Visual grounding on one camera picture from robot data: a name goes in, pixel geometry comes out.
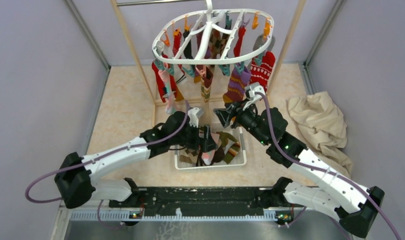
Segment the olive green striped sock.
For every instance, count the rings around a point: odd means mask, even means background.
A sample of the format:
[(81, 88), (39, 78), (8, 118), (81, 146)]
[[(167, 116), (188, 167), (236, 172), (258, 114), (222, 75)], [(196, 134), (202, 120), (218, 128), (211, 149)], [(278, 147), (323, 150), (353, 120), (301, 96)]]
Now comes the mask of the olive green striped sock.
[(220, 148), (224, 153), (223, 161), (230, 164), (240, 152), (241, 144), (237, 138), (228, 132), (217, 131), (216, 134), (219, 135)]

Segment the white perforated plastic basket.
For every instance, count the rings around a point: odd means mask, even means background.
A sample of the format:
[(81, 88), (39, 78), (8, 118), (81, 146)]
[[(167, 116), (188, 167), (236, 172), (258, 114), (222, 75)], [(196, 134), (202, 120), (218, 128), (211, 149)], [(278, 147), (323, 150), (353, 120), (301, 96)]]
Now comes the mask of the white perforated plastic basket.
[(243, 128), (223, 128), (221, 123), (216, 122), (211, 125), (211, 133), (226, 132), (232, 134), (241, 145), (240, 151), (230, 164), (226, 164), (224, 152), (221, 149), (220, 140), (219, 148), (215, 151), (213, 160), (210, 165), (205, 165), (201, 158), (200, 150), (185, 149), (181, 146), (176, 146), (174, 150), (175, 168), (182, 172), (204, 172), (204, 171), (225, 171), (239, 169), (247, 163), (246, 147), (244, 142)]

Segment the red white patterned sock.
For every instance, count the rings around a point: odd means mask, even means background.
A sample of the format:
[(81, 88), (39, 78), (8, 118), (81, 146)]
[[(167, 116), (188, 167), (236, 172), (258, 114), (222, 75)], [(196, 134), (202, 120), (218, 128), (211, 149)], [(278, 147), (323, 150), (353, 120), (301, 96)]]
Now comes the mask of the red white patterned sock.
[(273, 72), (273, 67), (276, 62), (276, 57), (271, 51), (267, 51), (265, 55), (259, 59), (253, 58), (250, 64), (250, 84), (259, 83), (264, 88), (265, 93), (268, 90), (268, 83)]

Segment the pink green patterned sock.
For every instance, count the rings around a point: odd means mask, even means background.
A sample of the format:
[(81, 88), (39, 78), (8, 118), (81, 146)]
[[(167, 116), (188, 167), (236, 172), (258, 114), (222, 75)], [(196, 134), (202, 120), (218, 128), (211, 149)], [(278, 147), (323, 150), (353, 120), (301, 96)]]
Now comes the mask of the pink green patterned sock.
[(209, 166), (212, 163), (212, 160), (214, 158), (216, 150), (219, 148), (219, 140), (220, 140), (220, 135), (218, 133), (211, 133), (211, 137), (214, 140), (214, 149), (208, 151), (208, 152), (203, 152), (201, 154), (201, 159), (204, 162), (205, 165)]

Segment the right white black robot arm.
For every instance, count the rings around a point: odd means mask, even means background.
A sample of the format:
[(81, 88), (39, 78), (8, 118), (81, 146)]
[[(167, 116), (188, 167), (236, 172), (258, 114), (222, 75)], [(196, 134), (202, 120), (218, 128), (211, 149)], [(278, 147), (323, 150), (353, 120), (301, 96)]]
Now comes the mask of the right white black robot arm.
[(266, 154), (274, 162), (316, 184), (316, 187), (306, 187), (287, 180), (285, 187), (272, 192), (276, 205), (290, 203), (311, 208), (338, 221), (354, 236), (368, 236), (381, 213), (385, 196), (381, 188), (360, 185), (328, 165), (305, 143), (286, 131), (288, 122), (276, 107), (267, 107), (258, 113), (254, 104), (245, 107), (245, 102), (241, 101), (230, 103), (226, 108), (215, 108), (213, 112), (224, 127), (242, 127), (267, 146)]

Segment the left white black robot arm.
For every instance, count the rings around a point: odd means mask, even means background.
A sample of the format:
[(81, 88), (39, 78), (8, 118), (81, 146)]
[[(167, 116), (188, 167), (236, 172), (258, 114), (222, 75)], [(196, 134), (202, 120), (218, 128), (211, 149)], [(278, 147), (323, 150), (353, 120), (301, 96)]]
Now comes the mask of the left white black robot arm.
[(216, 151), (217, 140), (209, 125), (197, 125), (198, 113), (177, 111), (165, 122), (142, 132), (132, 140), (109, 150), (79, 156), (68, 154), (55, 175), (54, 182), (68, 209), (75, 209), (88, 201), (117, 201), (128, 207), (141, 199), (139, 188), (131, 178), (104, 180), (107, 174), (132, 163), (165, 154), (173, 146), (203, 153)]

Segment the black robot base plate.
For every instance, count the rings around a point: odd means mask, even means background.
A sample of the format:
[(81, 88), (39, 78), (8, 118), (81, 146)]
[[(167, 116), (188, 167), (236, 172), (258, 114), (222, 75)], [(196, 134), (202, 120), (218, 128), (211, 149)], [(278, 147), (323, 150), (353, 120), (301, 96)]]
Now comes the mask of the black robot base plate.
[(290, 208), (283, 193), (273, 187), (146, 187), (125, 201), (110, 200), (111, 208), (137, 208), (145, 217), (262, 216), (268, 208)]

